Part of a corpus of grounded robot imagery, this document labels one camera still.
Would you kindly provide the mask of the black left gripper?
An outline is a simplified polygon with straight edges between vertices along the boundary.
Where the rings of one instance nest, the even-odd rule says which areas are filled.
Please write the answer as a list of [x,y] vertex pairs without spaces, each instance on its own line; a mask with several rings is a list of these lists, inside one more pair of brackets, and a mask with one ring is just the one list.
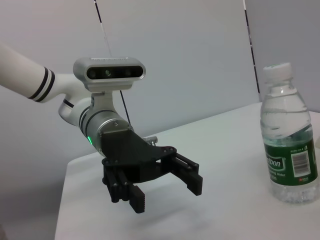
[[104,133],[101,148],[103,178],[111,202],[129,201],[132,209],[145,212],[145,194],[133,183],[144,183],[171,173],[182,180],[187,189],[200,196],[203,177],[199,164],[177,153],[171,146],[153,146],[131,130]]

